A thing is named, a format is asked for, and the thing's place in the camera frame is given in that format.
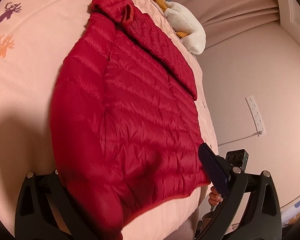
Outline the person's right hand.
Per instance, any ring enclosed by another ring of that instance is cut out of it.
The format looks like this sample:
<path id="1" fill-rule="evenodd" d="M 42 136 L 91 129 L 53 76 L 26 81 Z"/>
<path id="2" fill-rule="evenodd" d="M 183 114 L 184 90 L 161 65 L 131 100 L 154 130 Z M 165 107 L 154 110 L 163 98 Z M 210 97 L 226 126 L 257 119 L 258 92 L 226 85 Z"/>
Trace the person's right hand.
<path id="1" fill-rule="evenodd" d="M 214 186 L 211 187 L 211 192 L 209 193 L 208 202 L 211 206 L 217 206 L 219 203 L 223 201 L 222 196 L 217 192 Z"/>

